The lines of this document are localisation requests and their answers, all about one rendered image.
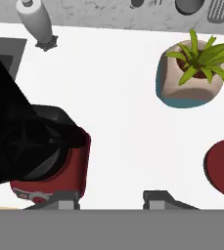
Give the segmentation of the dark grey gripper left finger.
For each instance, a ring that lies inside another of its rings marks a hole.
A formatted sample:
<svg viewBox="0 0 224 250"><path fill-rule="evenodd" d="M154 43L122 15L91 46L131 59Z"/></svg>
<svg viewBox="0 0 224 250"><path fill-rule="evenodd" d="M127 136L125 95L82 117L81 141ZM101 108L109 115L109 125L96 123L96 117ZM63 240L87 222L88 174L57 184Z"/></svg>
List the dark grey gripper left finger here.
<svg viewBox="0 0 224 250"><path fill-rule="evenodd" d="M56 191L47 201L27 207L27 210L79 210L79 199L78 191Z"/></svg>

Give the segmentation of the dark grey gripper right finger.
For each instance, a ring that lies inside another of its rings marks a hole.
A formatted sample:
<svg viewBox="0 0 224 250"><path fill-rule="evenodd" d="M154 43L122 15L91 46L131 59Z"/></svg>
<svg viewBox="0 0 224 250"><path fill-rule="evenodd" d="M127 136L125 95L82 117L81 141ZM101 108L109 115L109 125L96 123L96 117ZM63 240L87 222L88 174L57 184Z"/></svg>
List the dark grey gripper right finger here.
<svg viewBox="0 0 224 250"><path fill-rule="evenodd" d="M196 207L178 201L167 190L144 190L144 210L196 210Z"/></svg>

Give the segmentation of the green plant in beige pot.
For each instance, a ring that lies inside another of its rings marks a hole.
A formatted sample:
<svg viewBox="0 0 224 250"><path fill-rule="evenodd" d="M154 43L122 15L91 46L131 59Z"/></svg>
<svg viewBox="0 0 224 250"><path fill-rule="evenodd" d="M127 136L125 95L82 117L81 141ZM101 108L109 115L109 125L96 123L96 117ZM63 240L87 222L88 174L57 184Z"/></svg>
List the green plant in beige pot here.
<svg viewBox="0 0 224 250"><path fill-rule="evenodd" d="M224 86L224 43L211 35L199 40L190 30L190 39L176 43L159 59L157 97L166 105L191 108L212 101Z"/></svg>

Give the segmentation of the red blender lid, grey knob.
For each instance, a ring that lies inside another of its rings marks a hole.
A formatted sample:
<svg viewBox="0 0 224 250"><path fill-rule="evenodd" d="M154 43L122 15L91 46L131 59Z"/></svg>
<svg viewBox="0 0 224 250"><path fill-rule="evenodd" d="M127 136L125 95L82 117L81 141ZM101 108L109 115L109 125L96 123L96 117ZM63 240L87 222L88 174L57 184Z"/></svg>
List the red blender lid, grey knob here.
<svg viewBox="0 0 224 250"><path fill-rule="evenodd" d="M210 184L224 194L224 140L214 144L205 154L203 170Z"/></svg>

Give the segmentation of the dark hanging ladle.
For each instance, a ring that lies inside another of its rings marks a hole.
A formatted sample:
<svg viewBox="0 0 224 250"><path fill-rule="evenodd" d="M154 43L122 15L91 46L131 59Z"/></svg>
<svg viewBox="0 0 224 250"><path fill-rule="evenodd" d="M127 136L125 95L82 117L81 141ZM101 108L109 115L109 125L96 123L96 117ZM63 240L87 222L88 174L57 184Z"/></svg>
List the dark hanging ladle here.
<svg viewBox="0 0 224 250"><path fill-rule="evenodd" d="M203 5L204 0L175 0L176 10L184 15L195 14Z"/></svg>

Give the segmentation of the grey sink basin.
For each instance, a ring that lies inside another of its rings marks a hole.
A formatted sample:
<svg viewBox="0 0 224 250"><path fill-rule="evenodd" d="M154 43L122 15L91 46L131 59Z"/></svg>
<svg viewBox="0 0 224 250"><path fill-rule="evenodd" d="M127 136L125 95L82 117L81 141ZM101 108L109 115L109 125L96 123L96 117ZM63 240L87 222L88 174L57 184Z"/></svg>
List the grey sink basin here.
<svg viewBox="0 0 224 250"><path fill-rule="evenodd" d="M13 79L16 79L25 44L26 39L0 37L0 61Z"/></svg>

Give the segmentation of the small dark hanging utensil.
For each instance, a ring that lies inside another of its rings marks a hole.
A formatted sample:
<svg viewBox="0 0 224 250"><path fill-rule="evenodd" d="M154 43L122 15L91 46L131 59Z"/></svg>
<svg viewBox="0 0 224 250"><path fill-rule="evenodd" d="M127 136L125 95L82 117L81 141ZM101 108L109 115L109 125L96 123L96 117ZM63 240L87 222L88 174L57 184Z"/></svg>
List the small dark hanging utensil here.
<svg viewBox="0 0 224 250"><path fill-rule="evenodd" d="M139 8L144 4L144 0L131 0L130 7L132 9Z"/></svg>

